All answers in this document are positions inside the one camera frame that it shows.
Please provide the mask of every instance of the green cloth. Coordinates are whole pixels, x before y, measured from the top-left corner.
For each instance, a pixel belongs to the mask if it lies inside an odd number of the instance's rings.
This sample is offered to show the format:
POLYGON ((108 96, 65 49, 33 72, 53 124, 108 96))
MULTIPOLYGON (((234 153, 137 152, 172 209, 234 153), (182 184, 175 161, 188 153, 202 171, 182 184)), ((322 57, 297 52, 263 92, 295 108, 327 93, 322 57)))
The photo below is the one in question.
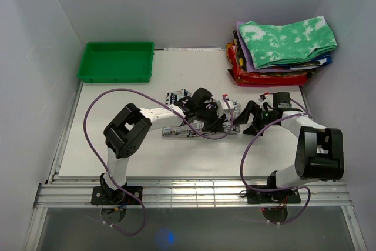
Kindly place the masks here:
POLYGON ((309 61, 337 47, 323 16, 286 26, 260 26, 254 21, 239 26, 256 69, 309 61))

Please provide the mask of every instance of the white table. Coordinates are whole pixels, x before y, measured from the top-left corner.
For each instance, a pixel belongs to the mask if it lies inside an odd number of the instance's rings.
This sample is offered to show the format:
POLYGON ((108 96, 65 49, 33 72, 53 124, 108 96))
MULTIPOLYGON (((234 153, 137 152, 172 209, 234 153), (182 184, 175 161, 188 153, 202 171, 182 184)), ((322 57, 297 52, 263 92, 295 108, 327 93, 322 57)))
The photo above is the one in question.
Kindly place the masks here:
MULTIPOLYGON (((303 103, 298 86, 283 88, 241 88, 226 69, 224 51, 155 51, 150 83, 84 84, 70 130, 59 176, 61 178, 97 178, 104 171, 83 135, 83 116, 89 104, 112 88, 132 88, 164 101, 170 91, 186 88, 194 92, 208 89, 214 98, 227 93, 244 107, 267 91, 289 92, 303 103)), ((95 148, 107 158, 103 130, 127 104, 140 108, 158 107, 153 102, 129 92, 110 93, 100 99, 88 119, 88 133, 95 148)), ((140 149, 130 157, 130 177, 226 178, 238 177, 242 154, 251 136, 230 135, 222 140, 203 138, 163 138, 161 130, 149 132, 140 149)), ((288 130, 273 126, 252 146, 244 166, 245 176, 268 176, 294 162, 297 139, 288 130)))

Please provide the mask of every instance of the purple cloth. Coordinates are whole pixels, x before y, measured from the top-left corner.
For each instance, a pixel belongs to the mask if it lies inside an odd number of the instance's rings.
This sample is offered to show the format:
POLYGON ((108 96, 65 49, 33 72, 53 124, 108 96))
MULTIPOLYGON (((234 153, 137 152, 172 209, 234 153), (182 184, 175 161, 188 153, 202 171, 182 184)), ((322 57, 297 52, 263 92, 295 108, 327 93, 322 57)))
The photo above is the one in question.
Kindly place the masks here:
POLYGON ((247 64, 246 64, 246 68, 247 68, 247 72, 248 73, 252 73, 252 72, 259 72, 259 73, 269 73, 269 72, 273 72, 273 73, 283 73, 283 72, 291 72, 290 70, 281 70, 281 69, 273 69, 273 68, 270 68, 270 69, 258 69, 256 70, 253 66, 253 60, 252 60, 252 55, 251 55, 251 52, 249 52, 248 50, 248 47, 246 45, 246 43, 244 42, 244 39, 243 37, 241 36, 240 32, 239 32, 239 25, 243 25, 245 24, 244 22, 239 22, 237 21, 236 22, 236 31, 237 31, 237 36, 239 37, 239 43, 240 43, 240 46, 241 46, 241 49, 243 50, 243 53, 244 53, 244 57, 246 58, 246 61, 247 61, 247 64))

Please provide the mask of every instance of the stack of folded clothes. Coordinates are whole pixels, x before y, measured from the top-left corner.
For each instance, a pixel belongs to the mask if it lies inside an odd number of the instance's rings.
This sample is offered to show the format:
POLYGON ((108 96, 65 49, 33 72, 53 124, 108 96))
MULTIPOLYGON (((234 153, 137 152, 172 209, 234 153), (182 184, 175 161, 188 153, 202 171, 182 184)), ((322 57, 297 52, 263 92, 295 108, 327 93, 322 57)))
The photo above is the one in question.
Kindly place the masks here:
POLYGON ((226 50, 239 86, 304 85, 337 47, 323 16, 286 26, 237 22, 233 35, 226 50))

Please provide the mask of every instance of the green tray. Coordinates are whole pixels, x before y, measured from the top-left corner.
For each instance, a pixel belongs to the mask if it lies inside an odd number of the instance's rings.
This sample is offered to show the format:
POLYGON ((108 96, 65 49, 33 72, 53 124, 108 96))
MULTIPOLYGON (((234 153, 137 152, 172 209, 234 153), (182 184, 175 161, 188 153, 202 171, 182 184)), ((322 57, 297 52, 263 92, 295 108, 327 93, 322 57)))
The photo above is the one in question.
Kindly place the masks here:
POLYGON ((87 83, 149 82, 154 42, 90 42, 77 77, 87 83))

